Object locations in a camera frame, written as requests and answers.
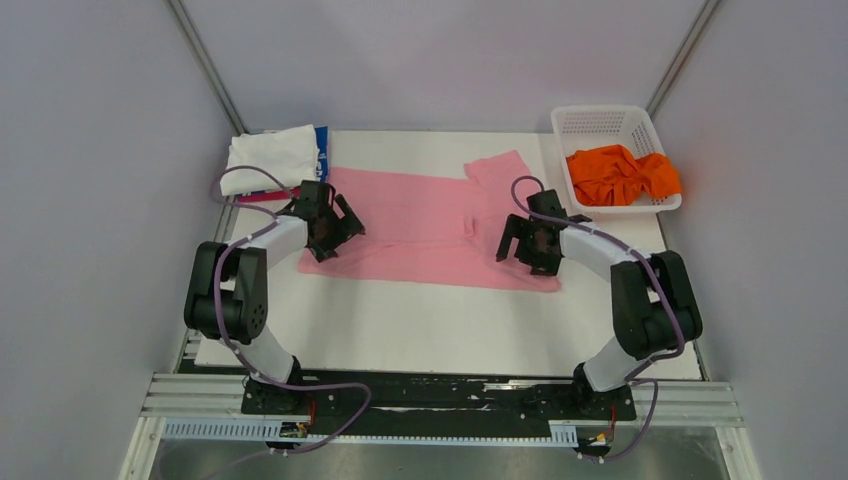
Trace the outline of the pink t-shirt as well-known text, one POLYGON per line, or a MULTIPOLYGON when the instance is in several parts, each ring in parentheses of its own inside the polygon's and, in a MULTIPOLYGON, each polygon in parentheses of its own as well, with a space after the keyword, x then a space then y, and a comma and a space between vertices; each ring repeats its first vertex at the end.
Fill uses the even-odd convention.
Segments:
POLYGON ((517 151, 467 163, 464 178, 337 167, 331 183, 365 227, 324 262, 304 253, 303 274, 353 280, 557 292, 514 258, 497 261, 507 217, 518 213, 511 184, 530 170, 517 151))

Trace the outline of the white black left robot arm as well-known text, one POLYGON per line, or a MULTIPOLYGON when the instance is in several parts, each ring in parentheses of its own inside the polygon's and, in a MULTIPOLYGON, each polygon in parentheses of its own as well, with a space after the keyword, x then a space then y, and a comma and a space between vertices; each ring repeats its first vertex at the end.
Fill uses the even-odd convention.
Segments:
POLYGON ((231 243, 206 241, 195 253, 184 306, 186 326, 217 341, 242 361, 248 382, 245 413, 293 414, 306 400, 297 358, 267 327, 268 272, 306 252, 323 263, 365 227, 329 183, 304 181, 271 223, 231 243))

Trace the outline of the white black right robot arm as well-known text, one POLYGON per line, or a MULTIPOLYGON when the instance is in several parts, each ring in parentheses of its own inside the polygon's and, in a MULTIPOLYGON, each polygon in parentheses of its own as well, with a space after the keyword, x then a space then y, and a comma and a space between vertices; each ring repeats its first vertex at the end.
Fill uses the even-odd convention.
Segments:
POLYGON ((527 197, 507 216, 497 261, 516 258, 531 274, 553 277, 563 260, 575 261, 610 286, 612 338, 574 370, 571 403, 596 417, 611 392, 630 387, 653 364, 680 356, 703 333, 703 320, 685 262, 672 250, 644 253, 601 230, 585 215, 570 216, 557 193, 527 197))

